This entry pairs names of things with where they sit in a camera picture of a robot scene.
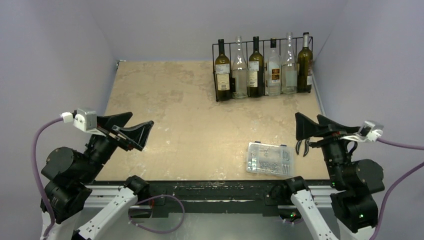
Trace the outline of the tall clear glass bottle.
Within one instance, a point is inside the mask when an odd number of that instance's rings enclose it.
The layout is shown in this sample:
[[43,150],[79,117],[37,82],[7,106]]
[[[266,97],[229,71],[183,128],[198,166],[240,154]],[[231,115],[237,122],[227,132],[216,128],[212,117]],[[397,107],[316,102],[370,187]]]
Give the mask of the tall clear glass bottle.
[[286,33],[285,52],[282,60],[282,84],[281,92],[283,94],[294,94],[297,92],[297,61],[295,51],[295,41],[293,33]]

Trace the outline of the clear bottle black cap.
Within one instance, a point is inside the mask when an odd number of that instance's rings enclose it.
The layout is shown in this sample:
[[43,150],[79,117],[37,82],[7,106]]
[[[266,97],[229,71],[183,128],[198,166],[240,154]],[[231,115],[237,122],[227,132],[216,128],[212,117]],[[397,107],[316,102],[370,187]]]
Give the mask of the clear bottle black cap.
[[267,92],[269,96],[281,94],[281,56],[277,51],[277,39],[270,39],[270,53],[266,62]]

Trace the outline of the green bottle silver foil neck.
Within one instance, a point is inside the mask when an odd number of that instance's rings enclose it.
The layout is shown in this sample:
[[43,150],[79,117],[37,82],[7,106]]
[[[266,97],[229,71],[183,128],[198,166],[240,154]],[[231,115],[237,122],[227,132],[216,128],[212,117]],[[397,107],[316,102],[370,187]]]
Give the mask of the green bottle silver foil neck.
[[313,52],[309,48],[310,33],[303,33],[303,45],[297,56],[297,92],[310,93],[313,83]]

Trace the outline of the dark green bottle white label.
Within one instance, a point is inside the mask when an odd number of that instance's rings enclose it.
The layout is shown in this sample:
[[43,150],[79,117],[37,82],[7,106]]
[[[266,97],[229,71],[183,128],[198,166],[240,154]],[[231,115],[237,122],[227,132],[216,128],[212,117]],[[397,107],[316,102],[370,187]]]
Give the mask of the dark green bottle white label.
[[248,96],[259,98],[265,94],[264,57],[259,51],[259,37],[254,36],[253,52],[248,59]]

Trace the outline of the clear slender glass bottle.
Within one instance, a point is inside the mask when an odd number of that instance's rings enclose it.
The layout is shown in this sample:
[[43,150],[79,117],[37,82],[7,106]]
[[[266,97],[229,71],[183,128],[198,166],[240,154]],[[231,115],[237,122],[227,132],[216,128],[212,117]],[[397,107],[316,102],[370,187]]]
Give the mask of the clear slender glass bottle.
[[235,99],[244,99],[248,97],[248,86],[247,86],[247,62],[243,51],[243,40],[242,36],[238,35],[235,39],[236,51],[235,58],[232,65],[232,77],[235,80],[235,90],[233,97]]

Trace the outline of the dark green wine bottle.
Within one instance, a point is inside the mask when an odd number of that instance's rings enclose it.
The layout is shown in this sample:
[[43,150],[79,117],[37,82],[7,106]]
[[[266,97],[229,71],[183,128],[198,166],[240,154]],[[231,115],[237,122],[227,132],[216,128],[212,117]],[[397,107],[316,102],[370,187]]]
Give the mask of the dark green wine bottle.
[[230,59],[225,54],[224,39],[218,40],[218,57],[215,60],[216,97],[219,102],[232,98]]

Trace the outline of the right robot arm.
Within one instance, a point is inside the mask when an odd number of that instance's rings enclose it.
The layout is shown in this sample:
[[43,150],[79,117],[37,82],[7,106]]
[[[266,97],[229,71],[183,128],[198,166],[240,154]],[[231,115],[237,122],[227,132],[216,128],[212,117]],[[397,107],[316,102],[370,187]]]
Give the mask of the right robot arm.
[[[384,126],[366,120],[361,126],[345,126],[321,114],[317,122],[306,115],[295,113],[297,140],[319,138],[310,142],[320,148],[331,186],[337,193],[330,194],[331,207],[337,219],[341,240],[370,239],[376,232],[379,208],[372,195],[385,189],[383,168],[371,159],[352,161],[358,143],[374,143],[383,134]],[[274,185],[270,197],[282,198],[293,204],[315,240],[336,240],[318,210],[311,189],[301,177],[292,177]]]

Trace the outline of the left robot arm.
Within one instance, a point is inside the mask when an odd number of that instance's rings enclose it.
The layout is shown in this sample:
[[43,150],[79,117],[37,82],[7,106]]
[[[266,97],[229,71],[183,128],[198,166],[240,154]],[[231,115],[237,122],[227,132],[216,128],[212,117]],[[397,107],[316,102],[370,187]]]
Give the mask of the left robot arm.
[[[92,193],[93,183],[116,149],[142,151],[154,126],[152,120],[126,127],[131,112],[99,116],[88,108],[64,112],[39,129],[32,140],[31,165],[37,189],[41,196],[41,239],[94,240],[104,233],[119,213],[132,203],[142,205],[149,199],[149,184],[134,175],[127,178],[121,193],[104,207],[99,216],[85,226],[75,229],[79,214]],[[84,152],[70,147],[58,147],[47,157],[43,169],[37,166],[37,143],[43,130],[55,123],[71,123],[90,134]]]

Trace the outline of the clear plastic screw box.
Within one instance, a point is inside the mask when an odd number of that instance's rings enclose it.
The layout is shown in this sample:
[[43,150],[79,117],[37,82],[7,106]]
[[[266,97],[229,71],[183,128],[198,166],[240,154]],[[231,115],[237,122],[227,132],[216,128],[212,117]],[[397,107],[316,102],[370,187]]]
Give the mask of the clear plastic screw box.
[[246,171],[291,178],[295,175],[294,149],[284,144],[249,142],[246,152]]

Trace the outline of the black aluminium mounting rail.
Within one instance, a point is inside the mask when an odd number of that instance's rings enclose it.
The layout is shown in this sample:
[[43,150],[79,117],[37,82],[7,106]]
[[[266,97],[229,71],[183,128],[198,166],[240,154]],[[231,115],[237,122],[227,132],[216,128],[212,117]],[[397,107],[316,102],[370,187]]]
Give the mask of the black aluminium mounting rail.
[[[296,212],[288,193],[283,193],[284,180],[152,180],[150,196],[172,195],[178,198],[185,213],[192,214],[260,214],[263,217],[290,217]],[[123,181],[96,181],[88,187],[91,195],[86,209],[102,209],[123,187]],[[330,208],[330,194],[337,191],[328,180],[306,180],[315,205]],[[151,203],[130,207],[130,214],[140,218],[167,218],[169,214],[182,213],[180,205],[171,198],[159,198]]]

